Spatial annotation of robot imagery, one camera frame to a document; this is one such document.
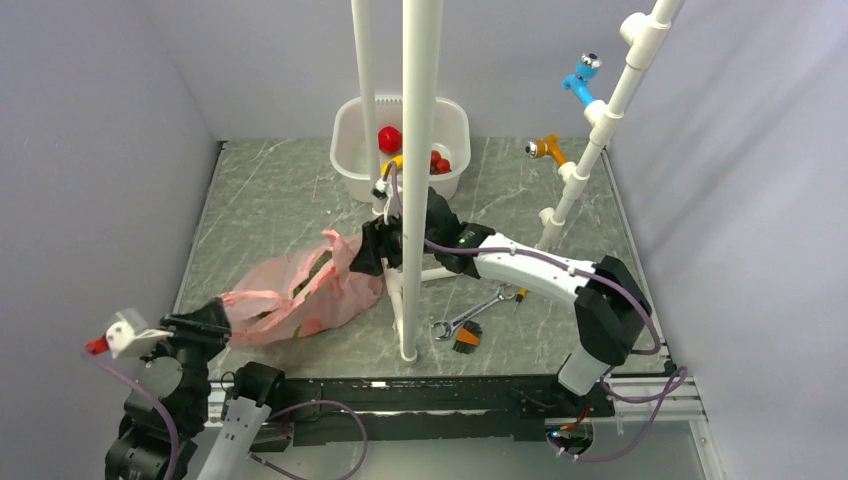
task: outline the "metal wrench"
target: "metal wrench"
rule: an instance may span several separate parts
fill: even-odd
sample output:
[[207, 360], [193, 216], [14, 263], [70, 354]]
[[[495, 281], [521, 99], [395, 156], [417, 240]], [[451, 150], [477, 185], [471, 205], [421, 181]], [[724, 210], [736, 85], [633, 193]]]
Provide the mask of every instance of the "metal wrench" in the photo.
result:
[[464, 313], [460, 314], [458, 317], [454, 318], [453, 320], [451, 320], [449, 322], [442, 320], [440, 322], [433, 323], [431, 328], [433, 328], [433, 329], [441, 328], [442, 329], [441, 335], [437, 334], [433, 338], [435, 338], [436, 340], [442, 340], [442, 341], [450, 340], [451, 337], [453, 337], [453, 334], [457, 330], [459, 330], [459, 327], [462, 326], [462, 324], [465, 323], [466, 321], [468, 321], [469, 319], [477, 316], [477, 314], [479, 314], [483, 310], [491, 307], [492, 305], [494, 305], [494, 304], [496, 304], [496, 303], [498, 303], [502, 300], [511, 300], [512, 298], [514, 298], [515, 297], [514, 293], [512, 293], [512, 294], [506, 293], [506, 287], [508, 287], [508, 286], [509, 285], [506, 284], [506, 283], [501, 284], [498, 287], [498, 289], [495, 290], [495, 293], [492, 294], [491, 297], [487, 298], [486, 300], [483, 300], [482, 302], [478, 303], [477, 305], [474, 305], [473, 307], [469, 308]]

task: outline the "white wall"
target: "white wall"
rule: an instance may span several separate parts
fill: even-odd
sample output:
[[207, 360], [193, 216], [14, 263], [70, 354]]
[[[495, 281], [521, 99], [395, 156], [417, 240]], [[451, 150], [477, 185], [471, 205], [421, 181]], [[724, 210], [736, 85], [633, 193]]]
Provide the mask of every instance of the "white wall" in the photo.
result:
[[848, 478], [848, 6], [695, 2], [613, 140], [731, 479]]
[[83, 345], [170, 310], [214, 159], [137, 0], [0, 5], [0, 478], [103, 478], [129, 389]]
[[[348, 0], [145, 0], [172, 58], [220, 139], [328, 137], [359, 96]], [[401, 91], [400, 0], [374, 0], [377, 93]], [[581, 53], [608, 67], [592, 81], [608, 98], [627, 47], [622, 20], [652, 0], [449, 0], [439, 95], [465, 108], [471, 134], [588, 134], [560, 87]]]

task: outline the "vertical white pole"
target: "vertical white pole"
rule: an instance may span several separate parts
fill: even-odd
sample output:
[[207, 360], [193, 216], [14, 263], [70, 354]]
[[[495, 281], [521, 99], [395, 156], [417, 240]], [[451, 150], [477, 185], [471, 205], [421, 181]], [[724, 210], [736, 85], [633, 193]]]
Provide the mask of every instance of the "vertical white pole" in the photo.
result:
[[[560, 198], [556, 209], [548, 215], [545, 215], [545, 213], [546, 210], [550, 212], [550, 209], [542, 210], [542, 214], [540, 214], [545, 229], [542, 232], [542, 238], [536, 244], [536, 248], [547, 250], [559, 238], [568, 212], [574, 202], [580, 198], [580, 194], [583, 193], [583, 189], [589, 182], [592, 167], [595, 166], [601, 151], [609, 144], [610, 139], [618, 129], [618, 124], [624, 117], [624, 109], [633, 97], [639, 79], [642, 78], [642, 74], [648, 69], [654, 60], [654, 56], [656, 56], [657, 50], [662, 45], [665, 34], [671, 27], [671, 17], [674, 16], [679, 3], [680, 0], [657, 0], [649, 16], [634, 14], [622, 24], [622, 36], [625, 41], [630, 43], [630, 51], [627, 54], [624, 71], [612, 92], [609, 105], [605, 105], [595, 119], [592, 131], [589, 133], [589, 144], [583, 151], [574, 172], [566, 181], [562, 198]], [[634, 27], [636, 23], [639, 24], [639, 28]]]
[[[371, 184], [380, 177], [377, 153], [377, 107], [374, 103], [374, 52], [371, 48], [371, 0], [350, 0], [353, 12], [353, 37], [356, 41], [356, 65], [359, 67], [359, 97], [362, 100], [362, 124], [365, 126], [365, 156]], [[374, 197], [374, 215], [383, 211], [383, 201]]]
[[418, 358], [418, 302], [443, 0], [403, 2], [403, 324], [401, 357]]

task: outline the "marble tabletop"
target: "marble tabletop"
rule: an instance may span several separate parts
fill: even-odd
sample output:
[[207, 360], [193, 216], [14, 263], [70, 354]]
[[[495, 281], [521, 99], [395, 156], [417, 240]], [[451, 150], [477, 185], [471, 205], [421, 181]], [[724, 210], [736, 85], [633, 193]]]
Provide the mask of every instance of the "marble tabletop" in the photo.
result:
[[[471, 164], [449, 201], [460, 220], [493, 227], [527, 245], [539, 239], [540, 209], [555, 206], [561, 180], [549, 159], [524, 157], [526, 139], [473, 138]], [[579, 158], [585, 139], [561, 139], [566, 157]], [[186, 268], [178, 311], [189, 311], [231, 289], [265, 259], [314, 244], [332, 228], [360, 232], [373, 218], [370, 204], [353, 201], [329, 160], [330, 140], [239, 140], [224, 144], [197, 240]], [[574, 259], [622, 259], [636, 277], [631, 243], [610, 183], [598, 162], [586, 190], [570, 214], [553, 253]], [[438, 266], [425, 257], [425, 268]], [[518, 307], [502, 302], [476, 318], [483, 328], [480, 347], [469, 355], [453, 342], [438, 342], [430, 323], [450, 319], [491, 295], [496, 282], [468, 277], [427, 282], [421, 289], [418, 361], [399, 356], [388, 295], [341, 328], [262, 347], [224, 350], [210, 362], [210, 378], [220, 378], [255, 360], [292, 378], [515, 375], [555, 373], [578, 345], [570, 305], [532, 292]], [[643, 332], [637, 347], [650, 345]], [[631, 355], [619, 373], [659, 373], [659, 355]]]

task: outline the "blue faucet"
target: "blue faucet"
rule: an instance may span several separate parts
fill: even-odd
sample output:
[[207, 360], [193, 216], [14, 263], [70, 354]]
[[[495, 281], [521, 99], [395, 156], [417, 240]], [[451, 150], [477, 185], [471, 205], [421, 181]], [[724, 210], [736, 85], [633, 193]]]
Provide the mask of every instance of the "blue faucet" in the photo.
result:
[[583, 102], [583, 108], [595, 101], [595, 97], [589, 93], [589, 80], [598, 74], [600, 66], [601, 59], [597, 55], [584, 53], [577, 62], [576, 73], [572, 73], [562, 81], [562, 88], [573, 91]]

